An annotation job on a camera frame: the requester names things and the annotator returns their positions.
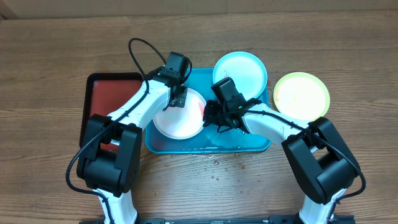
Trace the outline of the white plate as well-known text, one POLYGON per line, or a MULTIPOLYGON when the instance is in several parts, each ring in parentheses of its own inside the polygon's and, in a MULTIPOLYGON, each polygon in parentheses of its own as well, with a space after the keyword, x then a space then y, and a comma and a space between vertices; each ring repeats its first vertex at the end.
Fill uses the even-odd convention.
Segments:
POLYGON ((199 92, 188 88, 185 106, 168 107, 153 119, 155 127, 168 138, 182 140, 192 138, 203 129, 206 101, 199 92))

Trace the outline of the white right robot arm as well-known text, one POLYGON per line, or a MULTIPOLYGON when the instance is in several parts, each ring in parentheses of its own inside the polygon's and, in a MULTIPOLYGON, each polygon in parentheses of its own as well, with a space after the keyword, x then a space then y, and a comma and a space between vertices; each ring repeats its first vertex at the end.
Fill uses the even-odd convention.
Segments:
POLYGON ((305 199, 296 215, 273 215, 268 218, 269 223, 355 222, 354 216, 336 215, 334 211, 341 200, 363 192, 365 185, 350 194, 345 191, 356 177, 364 175, 329 119, 299 121, 250 99, 239 103, 209 100, 203 120, 205 126, 215 124, 226 131, 241 129, 283 148, 305 199))

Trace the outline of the light blue plate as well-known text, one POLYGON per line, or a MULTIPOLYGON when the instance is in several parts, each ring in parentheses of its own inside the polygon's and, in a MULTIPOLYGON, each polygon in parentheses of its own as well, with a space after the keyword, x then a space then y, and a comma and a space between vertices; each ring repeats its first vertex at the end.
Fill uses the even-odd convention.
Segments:
POLYGON ((259 98, 267 85, 267 70, 262 61, 249 52, 231 52, 222 56, 213 70, 213 83, 230 77, 246 100, 259 98))

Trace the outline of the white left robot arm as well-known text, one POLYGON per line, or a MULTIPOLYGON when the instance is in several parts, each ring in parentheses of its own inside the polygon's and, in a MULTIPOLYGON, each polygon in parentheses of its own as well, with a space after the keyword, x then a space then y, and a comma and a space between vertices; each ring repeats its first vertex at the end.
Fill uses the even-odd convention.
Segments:
POLYGON ((70 165, 99 198, 104 223, 136 223, 131 186, 139 172, 142 132, 155 115, 169 107, 183 108, 187 87, 179 82, 145 81, 120 109, 88 120, 83 144, 70 165))

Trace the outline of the yellow plate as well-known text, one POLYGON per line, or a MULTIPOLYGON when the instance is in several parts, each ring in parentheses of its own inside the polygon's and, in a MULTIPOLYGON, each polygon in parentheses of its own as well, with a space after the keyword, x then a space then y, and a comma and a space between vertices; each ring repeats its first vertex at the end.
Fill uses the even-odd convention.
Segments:
POLYGON ((274 87, 273 99, 280 113, 301 120, 314 121, 326 115, 330 107, 326 85, 305 72, 283 76, 274 87))

